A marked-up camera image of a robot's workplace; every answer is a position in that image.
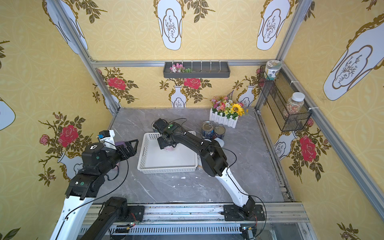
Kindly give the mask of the green label white lid can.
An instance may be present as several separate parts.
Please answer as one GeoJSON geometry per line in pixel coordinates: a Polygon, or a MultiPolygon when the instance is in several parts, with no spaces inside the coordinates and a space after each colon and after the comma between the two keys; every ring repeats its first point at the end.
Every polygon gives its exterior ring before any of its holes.
{"type": "Polygon", "coordinates": [[[221,148],[225,145],[225,142],[220,138],[215,138],[214,141],[218,142],[221,148]]]}

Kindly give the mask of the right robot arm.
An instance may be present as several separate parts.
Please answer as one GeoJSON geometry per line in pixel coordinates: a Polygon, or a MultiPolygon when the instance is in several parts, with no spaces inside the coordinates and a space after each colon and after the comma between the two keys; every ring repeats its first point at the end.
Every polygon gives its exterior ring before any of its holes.
{"type": "Polygon", "coordinates": [[[184,145],[200,157],[203,170],[223,185],[233,201],[233,205],[224,207],[222,212],[227,221],[267,220],[265,205],[256,204],[254,200],[256,196],[249,195],[243,190],[233,176],[227,156],[217,141],[204,140],[185,130],[181,124],[174,121],[168,123],[161,118],[154,121],[152,127],[161,135],[159,146],[162,149],[184,145]]]}

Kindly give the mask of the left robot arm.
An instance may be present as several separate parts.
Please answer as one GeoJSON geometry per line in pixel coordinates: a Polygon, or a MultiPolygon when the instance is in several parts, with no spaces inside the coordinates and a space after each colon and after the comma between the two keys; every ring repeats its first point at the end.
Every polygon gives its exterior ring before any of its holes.
{"type": "MultiPolygon", "coordinates": [[[[51,236],[52,240],[77,239],[83,221],[92,203],[98,200],[98,192],[109,171],[121,161],[127,161],[137,153],[138,140],[115,146],[109,143],[92,143],[82,153],[84,167],[71,179],[66,190],[62,213],[51,236]]],[[[130,207],[125,198],[110,197],[98,218],[84,233],[84,240],[101,240],[115,222],[141,221],[144,207],[130,207]]]]}

